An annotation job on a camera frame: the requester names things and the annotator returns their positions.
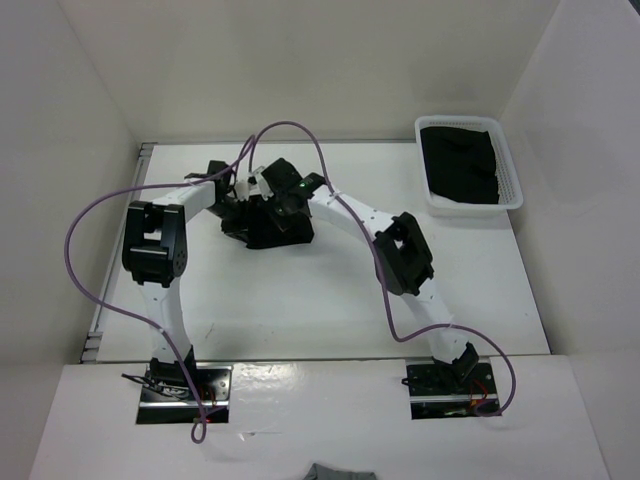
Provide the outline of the black skirt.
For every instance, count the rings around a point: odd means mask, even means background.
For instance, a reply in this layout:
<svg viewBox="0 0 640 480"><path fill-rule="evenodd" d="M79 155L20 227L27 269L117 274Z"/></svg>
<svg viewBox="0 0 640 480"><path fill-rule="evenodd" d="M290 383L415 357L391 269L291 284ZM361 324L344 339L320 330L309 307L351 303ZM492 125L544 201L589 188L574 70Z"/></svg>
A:
<svg viewBox="0 0 640 480"><path fill-rule="evenodd" d="M251 196L254 206L250 213L249 239L238 240L245 244L248 249L262 250L277 247L309 244L313 235L284 234L275 229L267 218L264 209L264 201L260 196Z"/></svg>

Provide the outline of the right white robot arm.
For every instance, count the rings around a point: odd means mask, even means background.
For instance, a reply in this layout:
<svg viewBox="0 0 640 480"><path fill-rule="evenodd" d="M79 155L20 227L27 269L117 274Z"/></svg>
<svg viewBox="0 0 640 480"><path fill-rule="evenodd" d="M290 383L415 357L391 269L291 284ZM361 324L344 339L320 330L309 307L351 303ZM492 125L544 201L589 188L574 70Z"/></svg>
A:
<svg viewBox="0 0 640 480"><path fill-rule="evenodd" d="M372 250L383 291L400 297L421 325L441 326L429 342L441 387L459 393L472 382L478 354L451 326L452 315L434 280L433 255L412 214L370 207L331 189L317 173L301 176L282 158L258 168L254 177L269 230L258 235L264 247L311 242L313 218L363 241Z"/></svg>

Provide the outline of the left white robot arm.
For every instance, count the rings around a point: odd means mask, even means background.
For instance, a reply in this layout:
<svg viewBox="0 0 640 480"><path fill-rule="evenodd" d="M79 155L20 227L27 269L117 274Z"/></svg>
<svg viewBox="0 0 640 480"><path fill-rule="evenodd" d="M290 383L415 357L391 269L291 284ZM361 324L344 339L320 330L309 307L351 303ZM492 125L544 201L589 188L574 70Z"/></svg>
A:
<svg viewBox="0 0 640 480"><path fill-rule="evenodd" d="M188 262L187 223L208 211L222 221L225 234L246 242L248 187L235 186L236 169L209 162L204 174L151 201L137 200L127 210L122 264L140 286L147 317L159 326L149 367L150 381L180 400L198 390L194 350L183 320L180 278Z"/></svg>

